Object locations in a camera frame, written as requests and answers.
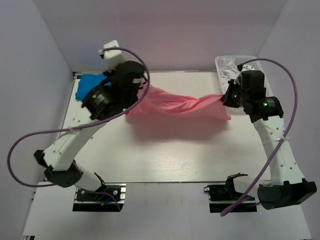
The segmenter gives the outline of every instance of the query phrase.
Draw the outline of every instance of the pink towel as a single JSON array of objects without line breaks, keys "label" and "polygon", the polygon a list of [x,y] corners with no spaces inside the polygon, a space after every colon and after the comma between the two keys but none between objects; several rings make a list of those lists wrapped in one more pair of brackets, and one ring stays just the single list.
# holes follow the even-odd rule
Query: pink towel
[{"label": "pink towel", "polygon": [[[138,91],[138,98],[143,90]],[[230,120],[231,116],[222,105],[222,94],[210,94],[200,98],[175,95],[158,87],[150,86],[144,99],[127,115],[161,113],[181,117],[212,117]]]}]

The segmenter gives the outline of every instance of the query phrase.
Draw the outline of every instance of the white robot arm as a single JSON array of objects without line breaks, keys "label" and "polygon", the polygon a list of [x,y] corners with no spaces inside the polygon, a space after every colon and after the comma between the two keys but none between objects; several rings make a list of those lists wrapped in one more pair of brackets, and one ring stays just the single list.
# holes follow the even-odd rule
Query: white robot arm
[{"label": "white robot arm", "polygon": [[[114,40],[103,47],[119,45]],[[101,177],[82,168],[74,159],[87,141],[107,123],[78,130],[73,128],[106,120],[129,108],[138,100],[137,93],[144,79],[145,67],[135,61],[125,61],[120,50],[101,50],[99,54],[107,63],[108,69],[104,72],[107,78],[83,99],[70,131],[62,134],[47,149],[34,153],[37,162],[46,168],[46,178],[63,188],[75,185],[91,192],[105,191],[106,185]]]},{"label": "white robot arm", "polygon": [[[317,191],[314,182],[308,182],[299,169],[285,132],[283,110],[279,100],[266,97],[265,75],[258,70],[243,71],[237,79],[229,82],[229,87],[222,97],[223,105],[231,108],[243,107],[249,115],[254,128],[263,144],[269,159],[279,141],[283,141],[272,158],[269,167],[271,181],[259,180],[248,192],[265,209],[274,209],[301,204]],[[223,191],[216,191],[215,185],[209,185],[210,199],[237,200],[249,189],[254,178],[247,174],[228,176]]]}]

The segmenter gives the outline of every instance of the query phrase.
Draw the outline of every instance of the white wall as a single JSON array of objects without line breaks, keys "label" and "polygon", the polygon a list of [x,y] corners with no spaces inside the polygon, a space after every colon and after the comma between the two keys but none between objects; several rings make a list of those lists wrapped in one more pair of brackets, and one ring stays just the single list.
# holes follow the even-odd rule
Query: white wall
[{"label": "white wall", "polygon": [[151,70],[212,70],[215,57],[254,55],[286,0],[34,0],[73,71],[102,71],[117,39]]},{"label": "white wall", "polygon": [[[308,181],[320,189],[320,1],[288,0],[259,57],[277,60],[289,68],[298,88],[298,110],[289,133],[296,161]],[[293,105],[289,78],[277,66],[264,64],[273,93],[280,98],[288,123]],[[320,193],[302,209],[313,239],[320,239]]]},{"label": "white wall", "polygon": [[[2,0],[0,7],[0,238],[20,239],[33,189],[7,170],[10,146],[22,135],[57,128],[69,97],[72,72],[32,0]],[[24,181],[43,178],[33,152],[53,135],[18,145],[13,167]]]}]

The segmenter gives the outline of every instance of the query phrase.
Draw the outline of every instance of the purple cable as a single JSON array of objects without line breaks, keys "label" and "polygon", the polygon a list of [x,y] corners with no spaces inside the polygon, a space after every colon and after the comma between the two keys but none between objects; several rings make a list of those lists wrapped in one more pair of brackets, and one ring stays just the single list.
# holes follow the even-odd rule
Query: purple cable
[{"label": "purple cable", "polygon": [[[124,110],[123,112],[121,113],[118,113],[112,117],[109,117],[105,120],[102,120],[102,121],[97,121],[97,122],[94,122],[94,123],[89,123],[89,124],[82,124],[82,125],[79,125],[79,126],[76,126],[76,127],[72,127],[73,130],[81,130],[81,129],[87,129],[87,128],[90,128],[90,127],[94,127],[94,126],[97,126],[97,125],[100,125],[100,124],[104,124],[104,123],[107,123],[113,119],[116,119],[122,115],[124,115],[125,113],[131,111],[135,106],[137,106],[141,101],[142,99],[147,95],[147,92],[149,90],[149,87],[150,87],[150,72],[149,72],[149,69],[147,67],[147,65],[145,64],[145,62],[136,54],[134,53],[133,51],[129,50],[129,49],[126,49],[126,48],[123,48],[123,47],[108,47],[108,48],[104,48],[102,49],[104,52],[106,51],[112,51],[112,50],[121,50],[121,51],[125,51],[127,53],[130,53],[132,54],[133,56],[135,56],[140,62],[141,64],[144,66],[145,68],[145,71],[146,71],[146,75],[147,75],[147,84],[146,84],[146,87],[145,87],[145,90],[141,96],[141,98],[136,101],[132,106],[130,106],[128,109]],[[18,143],[20,143],[23,139],[26,139],[28,137],[31,137],[31,136],[35,136],[35,135],[41,135],[41,134],[54,134],[54,133],[62,133],[62,132],[67,132],[69,131],[70,128],[63,128],[63,129],[53,129],[53,130],[45,130],[45,131],[35,131],[35,132],[31,132],[31,133],[28,133],[26,135],[23,135],[22,137],[20,137],[17,141],[15,141],[13,143],[13,145],[11,146],[9,152],[8,152],[8,155],[7,155],[7,158],[6,158],[6,164],[7,164],[7,167],[8,167],[8,170],[11,174],[11,176],[13,177],[13,179],[15,181],[17,181],[19,184],[25,186],[25,187],[30,187],[30,188],[44,188],[44,187],[50,187],[50,186],[54,186],[55,184],[46,184],[46,185],[34,185],[34,184],[28,184],[28,183],[25,183],[23,181],[21,181],[16,175],[15,173],[13,172],[13,169],[12,169],[12,166],[11,166],[11,155],[12,155],[12,152],[13,150],[15,149],[15,147],[18,145]]]},{"label": "purple cable", "polygon": [[[296,85],[296,81],[294,79],[294,77],[292,76],[292,74],[290,73],[290,71],[283,66],[281,63],[268,59],[268,58],[255,58],[255,59],[251,59],[248,61],[245,61],[244,63],[242,63],[241,65],[245,65],[251,62],[255,62],[255,61],[267,61],[267,62],[271,62],[274,63],[276,65],[278,65],[279,67],[281,67],[283,70],[286,71],[286,73],[289,75],[292,85],[293,85],[293,91],[294,91],[294,106],[293,106],[293,111],[292,111],[292,115],[291,115],[291,119],[290,122],[288,124],[288,127],[286,128],[286,130],[283,133],[283,137],[286,137],[296,116],[296,112],[297,112],[297,106],[298,106],[298,91],[297,91],[297,85]],[[241,195],[241,197],[239,197],[239,199],[232,205],[228,206],[227,208],[225,208],[221,213],[220,216],[224,217],[225,215],[227,215],[228,213],[230,213],[237,205],[241,204],[243,199],[248,195],[248,193],[250,192],[250,190],[256,185],[256,183],[258,182],[258,180],[261,178],[262,174],[264,174],[264,172],[266,171],[266,169],[268,168],[269,164],[271,163],[272,159],[274,158],[274,156],[276,155],[277,151],[279,150],[280,146],[282,145],[282,143],[284,142],[283,139],[281,139],[279,141],[279,143],[277,144],[277,146],[275,147],[275,149],[273,150],[273,152],[271,153],[271,155],[269,156],[269,158],[267,159],[265,165],[263,166],[263,168],[261,169],[261,171],[259,172],[259,174],[256,176],[256,178],[253,180],[253,182],[250,184],[250,186],[248,187],[248,189]]]}]

